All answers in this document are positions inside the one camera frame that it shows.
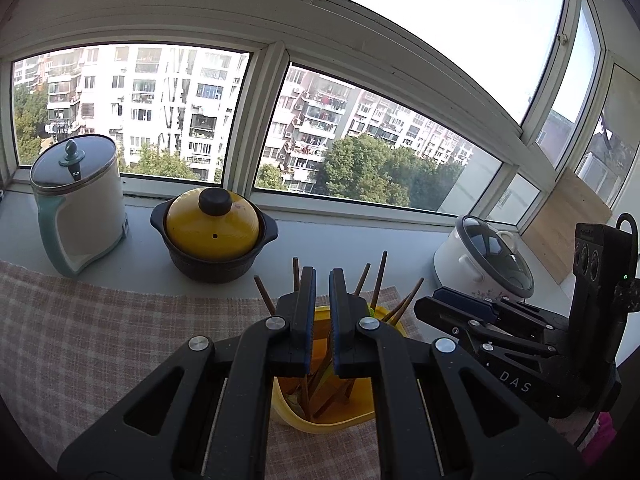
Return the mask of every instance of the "metal screw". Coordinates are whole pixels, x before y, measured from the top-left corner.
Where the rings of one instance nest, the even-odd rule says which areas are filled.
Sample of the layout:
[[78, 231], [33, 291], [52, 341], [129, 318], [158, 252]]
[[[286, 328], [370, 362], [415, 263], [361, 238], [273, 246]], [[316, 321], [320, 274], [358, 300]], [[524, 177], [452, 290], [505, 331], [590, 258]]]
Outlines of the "metal screw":
[[204, 350], [209, 346], [209, 340], [203, 335], [197, 335], [189, 339], [189, 348], [194, 352], [199, 352], [200, 350]]
[[264, 324], [269, 330], [280, 330], [286, 325], [286, 322], [280, 316], [272, 316], [268, 317]]
[[443, 354], [450, 354], [456, 349], [456, 344], [446, 337], [438, 339], [435, 343], [436, 348], [440, 350]]
[[363, 317], [358, 324], [364, 330], [375, 330], [380, 326], [380, 322], [375, 317]]

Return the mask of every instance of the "teal knob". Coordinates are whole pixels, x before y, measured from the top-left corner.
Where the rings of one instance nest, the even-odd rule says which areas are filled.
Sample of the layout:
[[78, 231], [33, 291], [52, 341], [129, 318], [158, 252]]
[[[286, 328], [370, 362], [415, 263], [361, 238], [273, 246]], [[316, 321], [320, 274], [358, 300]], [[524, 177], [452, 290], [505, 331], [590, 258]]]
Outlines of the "teal knob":
[[84, 158], [84, 151], [78, 150], [78, 145], [73, 139], [69, 139], [65, 145], [65, 158], [61, 158], [58, 162], [60, 166], [72, 166], [77, 164]]

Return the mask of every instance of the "yellow container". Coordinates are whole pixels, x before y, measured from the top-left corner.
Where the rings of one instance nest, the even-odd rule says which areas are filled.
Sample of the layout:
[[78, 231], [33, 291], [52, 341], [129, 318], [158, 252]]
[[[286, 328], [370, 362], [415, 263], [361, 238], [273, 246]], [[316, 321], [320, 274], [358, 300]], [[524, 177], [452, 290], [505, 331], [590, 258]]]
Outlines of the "yellow container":
[[[383, 306], [376, 307], [376, 318], [382, 319], [388, 310]], [[396, 325], [398, 332], [406, 337], [404, 327], [400, 322]], [[313, 351], [311, 357], [311, 369], [315, 370], [324, 354], [326, 353], [326, 342], [331, 332], [331, 317], [328, 306], [319, 306], [316, 308], [314, 316], [314, 335], [313, 335]], [[353, 391], [349, 398], [349, 402], [342, 404], [334, 402], [314, 422], [309, 422], [299, 417], [287, 404], [282, 389], [290, 390], [299, 381], [298, 378], [274, 378], [273, 392], [271, 394], [271, 420], [279, 424], [288, 424], [297, 430], [305, 433], [333, 433], [334, 431], [344, 430], [356, 424], [367, 422], [374, 418], [373, 394], [371, 392], [371, 379], [356, 379], [353, 385]], [[336, 386], [340, 379], [332, 376], [329, 381], [333, 381]], [[313, 413], [318, 406], [311, 406]]]

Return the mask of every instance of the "white pot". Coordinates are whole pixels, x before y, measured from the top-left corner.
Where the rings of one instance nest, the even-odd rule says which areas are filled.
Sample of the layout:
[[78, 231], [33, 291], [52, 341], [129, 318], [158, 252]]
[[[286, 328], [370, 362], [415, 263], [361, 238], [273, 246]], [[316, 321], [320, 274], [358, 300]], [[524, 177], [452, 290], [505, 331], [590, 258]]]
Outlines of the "white pot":
[[115, 143], [87, 135], [59, 142], [31, 168], [40, 236], [63, 276], [76, 276], [127, 235]]
[[471, 215], [458, 218], [433, 265], [442, 286], [475, 298], [522, 301], [533, 295], [533, 277], [518, 253], [518, 239]]

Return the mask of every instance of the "yellow lid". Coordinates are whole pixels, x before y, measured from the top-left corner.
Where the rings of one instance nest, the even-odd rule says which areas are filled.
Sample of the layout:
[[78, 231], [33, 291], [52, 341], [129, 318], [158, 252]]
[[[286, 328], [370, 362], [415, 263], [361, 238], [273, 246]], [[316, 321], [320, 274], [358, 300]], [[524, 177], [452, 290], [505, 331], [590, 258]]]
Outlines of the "yellow lid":
[[254, 248], [258, 215], [240, 195], [221, 187], [200, 187], [180, 195], [166, 214], [169, 240], [189, 256], [224, 261]]

